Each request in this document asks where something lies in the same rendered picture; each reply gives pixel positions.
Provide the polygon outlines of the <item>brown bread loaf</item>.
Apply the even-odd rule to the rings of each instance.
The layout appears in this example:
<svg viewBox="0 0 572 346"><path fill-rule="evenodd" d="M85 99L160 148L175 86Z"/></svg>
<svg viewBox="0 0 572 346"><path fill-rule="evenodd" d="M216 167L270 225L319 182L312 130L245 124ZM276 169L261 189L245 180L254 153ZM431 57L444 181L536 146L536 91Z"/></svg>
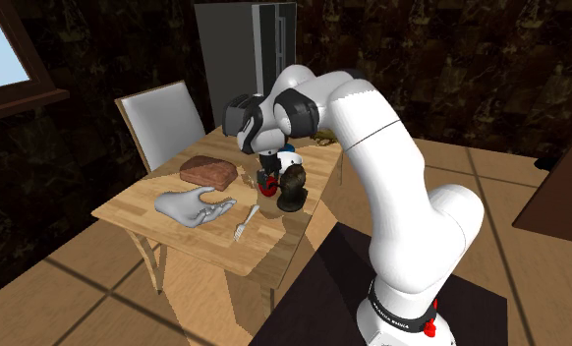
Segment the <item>brown bread loaf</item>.
<svg viewBox="0 0 572 346"><path fill-rule="evenodd" d="M185 182L224 191L238 177L238 172L228 161L196 155L181 165L179 175Z"/></svg>

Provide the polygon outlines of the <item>dark robot stand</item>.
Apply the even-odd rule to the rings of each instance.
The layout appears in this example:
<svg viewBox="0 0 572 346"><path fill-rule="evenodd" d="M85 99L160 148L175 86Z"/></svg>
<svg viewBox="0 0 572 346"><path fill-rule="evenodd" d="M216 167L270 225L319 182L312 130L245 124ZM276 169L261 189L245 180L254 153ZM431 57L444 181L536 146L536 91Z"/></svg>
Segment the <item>dark robot stand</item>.
<svg viewBox="0 0 572 346"><path fill-rule="evenodd" d="M370 241L336 223L249 346L367 346L356 310L374 278ZM451 275L437 300L457 346L508 346L505 298Z"/></svg>

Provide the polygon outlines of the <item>olive green object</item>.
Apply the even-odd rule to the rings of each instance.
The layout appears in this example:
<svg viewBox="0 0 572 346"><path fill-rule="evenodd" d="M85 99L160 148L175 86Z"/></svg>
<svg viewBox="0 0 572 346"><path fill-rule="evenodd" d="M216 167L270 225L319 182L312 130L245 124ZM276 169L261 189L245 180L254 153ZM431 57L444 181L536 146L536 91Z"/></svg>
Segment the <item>olive green object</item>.
<svg viewBox="0 0 572 346"><path fill-rule="evenodd" d="M312 135L312 139L321 146L327 146L338 142L333 132L328 129L318 130L314 135Z"/></svg>

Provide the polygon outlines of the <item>red round object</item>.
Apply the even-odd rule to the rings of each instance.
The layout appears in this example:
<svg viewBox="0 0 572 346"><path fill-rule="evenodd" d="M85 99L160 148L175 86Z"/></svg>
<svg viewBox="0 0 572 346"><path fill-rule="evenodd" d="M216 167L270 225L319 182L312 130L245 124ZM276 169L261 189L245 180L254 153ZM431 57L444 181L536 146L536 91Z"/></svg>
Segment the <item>red round object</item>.
<svg viewBox="0 0 572 346"><path fill-rule="evenodd" d="M273 176L267 175L264 172L258 172L257 184L260 192L266 197L272 197L276 194L280 187L279 182Z"/></svg>

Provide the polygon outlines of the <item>silver fork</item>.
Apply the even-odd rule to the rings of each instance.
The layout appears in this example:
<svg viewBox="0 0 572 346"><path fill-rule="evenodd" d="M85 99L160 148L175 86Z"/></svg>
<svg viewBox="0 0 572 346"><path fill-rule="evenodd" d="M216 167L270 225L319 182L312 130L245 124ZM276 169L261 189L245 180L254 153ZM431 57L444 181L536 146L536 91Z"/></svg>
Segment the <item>silver fork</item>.
<svg viewBox="0 0 572 346"><path fill-rule="evenodd" d="M235 230L235 232L234 232L234 235L233 235L233 240L234 240L234 241L238 241L238 240L240 239L240 237L241 237L241 235L243 234L243 232L244 232L246 226L248 225L248 223L250 222L250 220L252 219L252 217L255 215L255 213L256 213L258 210L259 210L259 206L258 206L257 204L253 205L253 206L251 207L251 210L250 210L250 212L248 213L246 219L245 219L242 223L240 223L240 224L237 225L237 228L236 228L236 230Z"/></svg>

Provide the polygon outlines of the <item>dark bust figure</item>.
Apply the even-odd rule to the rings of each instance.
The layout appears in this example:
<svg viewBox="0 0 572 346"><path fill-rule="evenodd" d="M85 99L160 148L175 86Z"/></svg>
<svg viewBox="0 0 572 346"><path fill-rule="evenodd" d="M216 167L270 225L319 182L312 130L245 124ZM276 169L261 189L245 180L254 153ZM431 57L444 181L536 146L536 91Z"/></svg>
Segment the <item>dark bust figure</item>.
<svg viewBox="0 0 572 346"><path fill-rule="evenodd" d="M289 166L280 178L281 195L277 206L286 212L295 212L303 207L308 191L304 188L306 172L301 164Z"/></svg>

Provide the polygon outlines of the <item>dark brown furniture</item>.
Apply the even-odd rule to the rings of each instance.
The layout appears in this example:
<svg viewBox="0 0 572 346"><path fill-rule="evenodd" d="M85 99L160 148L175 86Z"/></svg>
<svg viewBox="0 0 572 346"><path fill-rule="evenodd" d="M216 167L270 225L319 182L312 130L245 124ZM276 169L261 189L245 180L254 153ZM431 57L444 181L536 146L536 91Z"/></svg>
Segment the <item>dark brown furniture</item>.
<svg viewBox="0 0 572 346"><path fill-rule="evenodd" d="M572 242L572 145L552 167L512 226Z"/></svg>

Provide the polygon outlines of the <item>white chair with wooden frame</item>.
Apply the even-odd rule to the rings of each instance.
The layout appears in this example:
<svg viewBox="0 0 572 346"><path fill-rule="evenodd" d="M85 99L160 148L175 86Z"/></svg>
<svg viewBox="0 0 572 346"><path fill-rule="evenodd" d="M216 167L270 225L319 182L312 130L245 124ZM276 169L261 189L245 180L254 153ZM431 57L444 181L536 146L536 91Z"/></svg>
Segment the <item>white chair with wooden frame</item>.
<svg viewBox="0 0 572 346"><path fill-rule="evenodd" d="M148 173L205 136L184 81L115 99Z"/></svg>

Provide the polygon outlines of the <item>white hand sculpture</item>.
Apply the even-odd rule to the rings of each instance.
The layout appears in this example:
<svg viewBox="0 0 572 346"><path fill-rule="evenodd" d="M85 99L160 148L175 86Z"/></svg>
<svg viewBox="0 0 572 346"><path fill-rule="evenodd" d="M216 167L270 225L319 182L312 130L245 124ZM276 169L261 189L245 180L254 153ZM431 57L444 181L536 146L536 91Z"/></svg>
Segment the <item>white hand sculpture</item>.
<svg viewBox="0 0 572 346"><path fill-rule="evenodd" d="M237 201L204 202L200 197L213 192L213 187L199 187L187 192L165 192L154 201L155 210L188 228L211 222L226 213Z"/></svg>

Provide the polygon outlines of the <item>grey refrigerator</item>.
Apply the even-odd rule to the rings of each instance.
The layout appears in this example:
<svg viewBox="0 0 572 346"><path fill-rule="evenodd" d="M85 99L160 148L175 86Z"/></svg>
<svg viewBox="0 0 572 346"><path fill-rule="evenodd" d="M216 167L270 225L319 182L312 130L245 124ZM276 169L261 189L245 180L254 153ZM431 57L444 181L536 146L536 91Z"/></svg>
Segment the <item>grey refrigerator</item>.
<svg viewBox="0 0 572 346"><path fill-rule="evenodd" d="M226 113L236 97L267 94L296 62L294 2L198 3L194 6L212 114L229 134L243 112Z"/></svg>

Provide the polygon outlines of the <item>wooden table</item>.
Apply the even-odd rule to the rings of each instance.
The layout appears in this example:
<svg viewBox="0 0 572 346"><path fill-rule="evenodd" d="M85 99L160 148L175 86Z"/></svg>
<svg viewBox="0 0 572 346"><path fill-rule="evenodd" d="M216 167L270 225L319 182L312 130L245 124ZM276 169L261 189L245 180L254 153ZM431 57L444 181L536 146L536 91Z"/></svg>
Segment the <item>wooden table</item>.
<svg viewBox="0 0 572 346"><path fill-rule="evenodd" d="M339 144L318 145L309 138L292 141L303 158L308 191L304 206L284 212L275 198L264 196L256 183L260 168L257 157L239 151L233 137L215 129L201 140L165 162L145 178L93 211L93 216L125 229L140 250L153 281L164 273L164 260L157 259L149 247L153 240L226 271L245 277L260 287L263 311L270 315L275 307L275 291L313 217L334 167L342 155ZM180 166L195 155L206 155L233 163L238 177L222 192L203 195L208 202L234 199L236 204L224 215L187 228L154 208L155 199L164 192L186 192L192 184L180 179ZM253 205L259 210L238 241L233 240Z"/></svg>

